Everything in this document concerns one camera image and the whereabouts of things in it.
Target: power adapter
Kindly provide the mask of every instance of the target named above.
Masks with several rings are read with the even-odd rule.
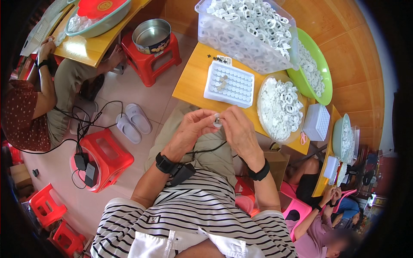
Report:
[[[88,187],[93,187],[97,183],[97,174],[99,171],[96,169],[97,165],[96,162],[91,161],[88,163],[87,168],[86,168],[86,176],[85,176],[85,184]]]
[[[76,153],[75,164],[79,170],[86,171],[86,167],[89,163],[89,155],[87,153]]]

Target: black and white striped shirt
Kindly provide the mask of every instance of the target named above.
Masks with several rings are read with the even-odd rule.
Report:
[[[250,218],[235,207],[234,189],[220,175],[197,169],[180,185],[167,185],[148,209],[131,200],[111,200],[98,226],[92,256],[128,257],[136,231],[168,238],[172,230],[197,234],[202,228],[245,241],[246,246],[257,245],[266,257],[297,257],[282,213],[264,211]]]

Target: hand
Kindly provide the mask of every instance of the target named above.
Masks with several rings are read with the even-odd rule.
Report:
[[[337,200],[340,200],[340,198],[341,198],[341,188],[337,187],[335,189],[333,198],[331,199],[331,203],[334,205],[337,202]]]
[[[185,153],[192,150],[197,139],[207,133],[216,133],[219,128],[213,125],[215,111],[199,109],[184,115],[172,139],[161,151],[172,162],[179,162]]]
[[[325,191],[324,195],[323,195],[323,199],[320,202],[320,207],[322,208],[323,206],[325,206],[333,197],[333,195],[336,192],[336,188],[335,187],[331,187],[329,189],[327,189],[327,191]]]
[[[258,145],[254,124],[237,106],[231,106],[220,114],[227,142],[255,173],[265,165],[264,152]]]
[[[56,45],[53,41],[49,42],[49,38],[54,39],[53,36],[47,37],[40,45],[38,53],[38,64],[46,60],[49,54],[52,54],[56,50]]]

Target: red lid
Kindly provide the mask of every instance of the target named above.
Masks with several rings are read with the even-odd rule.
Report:
[[[100,18],[110,14],[123,5],[126,0],[80,0],[79,16],[87,16],[89,19]]]

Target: metal tin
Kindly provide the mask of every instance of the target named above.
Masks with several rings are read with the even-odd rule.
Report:
[[[139,52],[156,54],[169,44],[171,26],[162,19],[151,19],[139,24],[133,31],[132,41]]]

